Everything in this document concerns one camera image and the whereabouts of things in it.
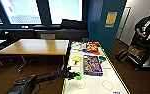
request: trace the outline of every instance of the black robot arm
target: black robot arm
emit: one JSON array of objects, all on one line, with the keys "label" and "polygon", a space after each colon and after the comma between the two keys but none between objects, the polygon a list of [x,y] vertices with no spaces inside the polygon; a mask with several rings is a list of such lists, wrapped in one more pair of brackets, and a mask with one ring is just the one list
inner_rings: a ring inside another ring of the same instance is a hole
[{"label": "black robot arm", "polygon": [[49,74],[32,75],[29,77],[20,78],[18,81],[14,82],[13,88],[5,94],[31,94],[36,85],[42,82],[54,80],[56,78],[68,78],[70,80],[75,76],[79,76],[79,74],[69,72],[69,70],[71,70],[71,67],[68,67],[65,70],[54,71]]}]

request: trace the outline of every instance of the man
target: man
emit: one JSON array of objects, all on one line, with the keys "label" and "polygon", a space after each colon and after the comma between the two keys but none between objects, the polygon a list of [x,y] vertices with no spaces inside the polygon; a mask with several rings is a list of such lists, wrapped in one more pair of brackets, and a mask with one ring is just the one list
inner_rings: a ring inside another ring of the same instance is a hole
[{"label": "man", "polygon": [[150,16],[145,17],[141,19],[136,25],[135,25],[135,35],[133,36],[131,45],[136,44],[136,40],[140,39],[146,39],[150,35]]}]

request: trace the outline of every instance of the cardboard box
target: cardboard box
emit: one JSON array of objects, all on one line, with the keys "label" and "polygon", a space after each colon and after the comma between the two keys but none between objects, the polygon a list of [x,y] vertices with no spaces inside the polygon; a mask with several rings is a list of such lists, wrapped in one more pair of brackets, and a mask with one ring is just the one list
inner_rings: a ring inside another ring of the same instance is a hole
[{"label": "cardboard box", "polygon": [[128,48],[128,52],[134,56],[142,56],[145,50],[141,47],[137,47],[135,45],[132,45]]}]

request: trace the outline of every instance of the blue object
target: blue object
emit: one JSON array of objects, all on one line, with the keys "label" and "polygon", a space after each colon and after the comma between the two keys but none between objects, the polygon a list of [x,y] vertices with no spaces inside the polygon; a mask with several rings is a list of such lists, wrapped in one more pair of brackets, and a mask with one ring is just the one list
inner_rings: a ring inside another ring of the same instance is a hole
[{"label": "blue object", "polygon": [[88,52],[88,51],[86,51],[86,49],[83,49],[83,52],[86,52],[86,53],[93,53],[93,52]]}]

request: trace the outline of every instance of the box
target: box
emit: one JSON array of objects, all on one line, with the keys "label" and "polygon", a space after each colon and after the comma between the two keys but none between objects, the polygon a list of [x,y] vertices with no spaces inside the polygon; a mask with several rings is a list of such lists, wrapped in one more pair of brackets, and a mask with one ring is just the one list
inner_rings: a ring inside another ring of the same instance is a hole
[{"label": "box", "polygon": [[84,55],[84,74],[102,76],[103,71],[98,56]]},{"label": "box", "polygon": [[88,52],[98,52],[98,46],[96,44],[87,43],[86,51]]},{"label": "box", "polygon": [[145,50],[141,47],[137,47],[135,45],[132,45],[128,48],[128,52],[134,56],[142,56]]}]

